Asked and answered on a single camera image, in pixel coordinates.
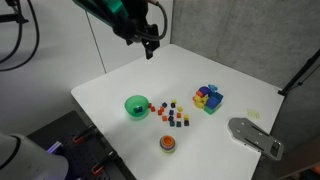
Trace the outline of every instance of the white wall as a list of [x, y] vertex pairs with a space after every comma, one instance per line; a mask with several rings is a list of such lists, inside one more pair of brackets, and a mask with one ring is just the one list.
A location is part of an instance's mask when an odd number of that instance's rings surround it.
[[[34, 59], [26, 66], [0, 73], [0, 131], [28, 134], [74, 109], [72, 88], [104, 74], [85, 12], [72, 0], [32, 0], [40, 25], [41, 41]], [[172, 0], [161, 0], [171, 35]], [[24, 26], [20, 51], [12, 60], [26, 58], [35, 42], [34, 24], [26, 1], [23, 14], [31, 22]], [[12, 12], [0, 0], [0, 14]], [[150, 23], [163, 28], [161, 11], [149, 9]], [[144, 56], [141, 44], [127, 46], [110, 27], [90, 17], [107, 71]], [[0, 59], [14, 46], [17, 24], [0, 24]]]

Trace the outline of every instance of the metal bracket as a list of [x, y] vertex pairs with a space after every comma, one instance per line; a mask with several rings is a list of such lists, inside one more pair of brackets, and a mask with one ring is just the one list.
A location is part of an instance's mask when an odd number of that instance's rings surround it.
[[284, 145], [247, 118], [232, 118], [228, 127], [233, 137], [255, 148], [272, 160], [280, 161]]

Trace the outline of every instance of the green bowl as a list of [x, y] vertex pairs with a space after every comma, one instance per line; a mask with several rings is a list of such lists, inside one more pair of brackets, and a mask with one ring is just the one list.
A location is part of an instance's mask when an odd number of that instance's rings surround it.
[[146, 97], [141, 95], [135, 95], [129, 97], [124, 107], [130, 116], [134, 118], [144, 117], [148, 112], [149, 101]]

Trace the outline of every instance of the white tabletop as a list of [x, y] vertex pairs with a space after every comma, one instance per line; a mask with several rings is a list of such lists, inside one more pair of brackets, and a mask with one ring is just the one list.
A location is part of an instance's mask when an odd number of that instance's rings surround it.
[[[193, 106], [195, 91], [215, 84], [224, 95], [213, 115]], [[168, 45], [147, 61], [144, 57], [72, 90], [91, 120], [142, 180], [249, 180], [260, 153], [232, 139], [228, 120], [246, 117], [248, 109], [260, 114], [249, 119], [270, 132], [283, 101], [279, 89], [175, 45]], [[124, 109], [132, 95], [143, 95], [157, 108], [176, 99], [189, 114], [190, 126], [169, 127], [156, 113], [133, 121]], [[171, 135], [176, 151], [167, 155], [159, 140]]]

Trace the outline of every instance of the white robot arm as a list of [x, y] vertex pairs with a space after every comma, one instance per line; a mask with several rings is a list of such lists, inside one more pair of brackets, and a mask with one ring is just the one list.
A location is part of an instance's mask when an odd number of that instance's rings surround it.
[[23, 135], [0, 132], [0, 179], [57, 180], [68, 172], [66, 158], [48, 153]]

